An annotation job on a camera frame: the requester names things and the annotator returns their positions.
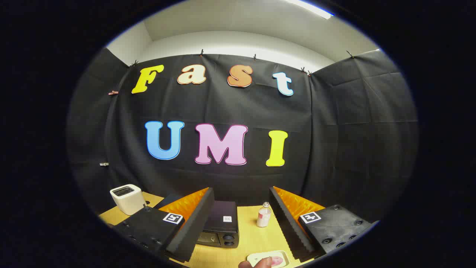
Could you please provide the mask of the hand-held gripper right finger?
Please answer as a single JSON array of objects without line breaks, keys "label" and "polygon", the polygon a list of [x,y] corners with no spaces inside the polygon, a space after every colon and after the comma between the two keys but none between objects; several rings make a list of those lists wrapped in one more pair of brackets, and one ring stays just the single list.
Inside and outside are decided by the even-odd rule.
[{"label": "hand-held gripper right finger", "polygon": [[341,205],[323,207],[276,186],[269,203],[293,258],[309,261],[352,242],[372,223]]}]

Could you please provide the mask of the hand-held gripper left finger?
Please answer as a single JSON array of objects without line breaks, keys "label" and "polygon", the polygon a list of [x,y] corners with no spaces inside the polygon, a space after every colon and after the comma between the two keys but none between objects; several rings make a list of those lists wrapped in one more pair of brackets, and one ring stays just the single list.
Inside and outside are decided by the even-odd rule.
[{"label": "hand-held gripper left finger", "polygon": [[214,200],[213,188],[207,187],[160,208],[144,206],[112,229],[153,256],[187,262]]}]

